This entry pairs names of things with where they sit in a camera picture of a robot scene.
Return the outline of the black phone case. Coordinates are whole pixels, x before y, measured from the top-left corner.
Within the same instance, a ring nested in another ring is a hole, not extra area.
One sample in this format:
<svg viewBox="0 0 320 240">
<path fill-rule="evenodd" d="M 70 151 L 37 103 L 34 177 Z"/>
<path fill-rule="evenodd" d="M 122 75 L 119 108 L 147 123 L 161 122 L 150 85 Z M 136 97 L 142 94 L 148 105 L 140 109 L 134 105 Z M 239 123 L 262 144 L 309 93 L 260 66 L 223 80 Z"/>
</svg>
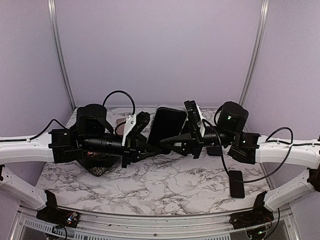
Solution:
<svg viewBox="0 0 320 240">
<path fill-rule="evenodd" d="M 222 151 L 219 146 L 207 147 L 206 151 L 208 156 L 220 157 L 222 155 Z"/>
</svg>

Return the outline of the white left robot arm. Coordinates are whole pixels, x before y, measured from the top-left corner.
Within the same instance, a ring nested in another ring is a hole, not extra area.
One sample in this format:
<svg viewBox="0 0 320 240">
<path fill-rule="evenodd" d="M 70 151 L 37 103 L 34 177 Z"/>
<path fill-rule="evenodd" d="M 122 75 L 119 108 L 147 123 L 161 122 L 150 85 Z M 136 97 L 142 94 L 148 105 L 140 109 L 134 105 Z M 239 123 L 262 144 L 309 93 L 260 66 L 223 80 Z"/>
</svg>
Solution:
<svg viewBox="0 0 320 240">
<path fill-rule="evenodd" d="M 141 132 L 148 125 L 148 112 L 133 113 L 126 118 L 124 132 L 117 135 L 107 121 L 107 109 L 92 103 L 78 108 L 76 122 L 70 128 L 46 130 L 22 139 L 3 138 L 0 141 L 0 188 L 22 200 L 32 209 L 42 211 L 53 223 L 63 219 L 56 196 L 48 190 L 38 189 L 14 175 L 9 163 L 44 162 L 69 163 L 85 161 L 111 167 L 112 157 L 122 159 L 122 167 L 157 156 L 161 150 L 147 144 Z"/>
</svg>

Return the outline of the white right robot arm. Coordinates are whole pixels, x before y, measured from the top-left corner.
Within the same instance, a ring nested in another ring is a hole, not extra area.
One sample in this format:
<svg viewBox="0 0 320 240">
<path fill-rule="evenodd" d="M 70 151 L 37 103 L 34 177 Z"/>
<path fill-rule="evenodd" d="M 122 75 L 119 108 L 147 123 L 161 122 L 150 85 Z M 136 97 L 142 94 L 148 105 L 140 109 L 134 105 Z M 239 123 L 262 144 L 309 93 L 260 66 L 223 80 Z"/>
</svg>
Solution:
<svg viewBox="0 0 320 240">
<path fill-rule="evenodd" d="M 233 101 L 227 101 L 214 115 L 214 125 L 207 121 L 195 101 L 185 101 L 189 131 L 162 139 L 164 148 L 195 159 L 204 147 L 213 147 L 221 152 L 228 148 L 228 156 L 242 164 L 277 163 L 303 166 L 306 169 L 289 182 L 260 193 L 248 212 L 247 219 L 258 224 L 268 212 L 290 203 L 309 193 L 320 190 L 320 141 L 275 138 L 259 133 L 244 132 L 249 112 Z"/>
</svg>

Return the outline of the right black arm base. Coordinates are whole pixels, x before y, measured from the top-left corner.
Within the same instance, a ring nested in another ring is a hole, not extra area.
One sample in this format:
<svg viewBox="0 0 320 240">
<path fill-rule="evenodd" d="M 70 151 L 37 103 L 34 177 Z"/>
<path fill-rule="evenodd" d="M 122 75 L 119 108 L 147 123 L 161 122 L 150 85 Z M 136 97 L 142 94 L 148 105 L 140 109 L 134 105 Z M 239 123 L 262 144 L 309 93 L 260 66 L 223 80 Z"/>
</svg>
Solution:
<svg viewBox="0 0 320 240">
<path fill-rule="evenodd" d="M 229 223 L 235 230 L 268 223 L 274 220 L 273 210 L 265 207 L 264 198 L 267 192 L 257 195 L 251 210 L 232 213 Z"/>
</svg>

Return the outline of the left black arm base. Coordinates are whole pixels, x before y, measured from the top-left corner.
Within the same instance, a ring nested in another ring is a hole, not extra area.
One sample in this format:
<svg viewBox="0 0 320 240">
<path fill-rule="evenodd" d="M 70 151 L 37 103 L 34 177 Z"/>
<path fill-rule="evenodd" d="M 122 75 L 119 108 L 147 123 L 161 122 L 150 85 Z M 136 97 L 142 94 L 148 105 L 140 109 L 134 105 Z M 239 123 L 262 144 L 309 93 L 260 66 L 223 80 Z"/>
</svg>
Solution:
<svg viewBox="0 0 320 240">
<path fill-rule="evenodd" d="M 45 190 L 45 207 L 37 211 L 36 218 L 52 224 L 59 224 L 63 227 L 76 228 L 80 214 L 77 211 L 59 208 L 54 193 Z"/>
</svg>

